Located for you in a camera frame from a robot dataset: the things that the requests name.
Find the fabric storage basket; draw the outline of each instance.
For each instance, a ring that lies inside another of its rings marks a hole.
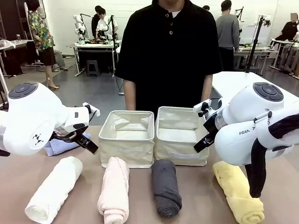
[[[129,168],[150,168],[154,162],[154,124],[153,112],[112,111],[99,133],[102,167],[113,156]]]
[[[193,146],[207,135],[192,108],[160,107],[156,120],[155,157],[175,165],[205,166],[209,148],[197,153]]]

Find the towel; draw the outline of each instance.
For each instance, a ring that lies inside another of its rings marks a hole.
[[[82,169],[82,162],[75,157],[61,159],[25,208],[28,218],[41,224],[52,223]]]
[[[126,162],[111,157],[104,173],[98,210],[105,224],[123,224],[129,217],[129,168]]]
[[[151,171],[157,212],[162,218],[177,215],[182,209],[182,197],[178,192],[175,165],[169,160],[157,160]]]
[[[90,139],[90,134],[83,133],[83,135]],[[51,141],[47,142],[47,144],[44,146],[44,149],[46,150],[48,156],[54,156],[77,147],[79,147],[79,145],[76,142],[67,143],[62,140],[52,139]]]
[[[213,165],[213,171],[238,223],[257,224],[265,219],[263,203],[250,196],[248,180],[240,167],[221,161]]]

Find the hand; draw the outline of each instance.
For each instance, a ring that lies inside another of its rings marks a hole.
[[[37,41],[39,41],[39,42],[41,42],[42,40],[41,40],[41,38],[39,37],[39,36],[35,36],[35,39],[37,40]]]

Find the blue folded towel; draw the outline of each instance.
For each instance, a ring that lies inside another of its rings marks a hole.
[[[83,135],[90,139],[90,134],[83,133]],[[47,142],[47,144],[44,146],[44,149],[46,150],[48,156],[53,156],[77,147],[79,147],[79,145],[76,142],[67,143],[62,140],[52,139],[51,141]]]

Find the gray rolled towel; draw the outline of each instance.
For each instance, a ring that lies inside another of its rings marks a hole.
[[[182,197],[178,192],[175,165],[169,160],[157,160],[151,171],[157,212],[162,218],[177,215],[182,209]]]

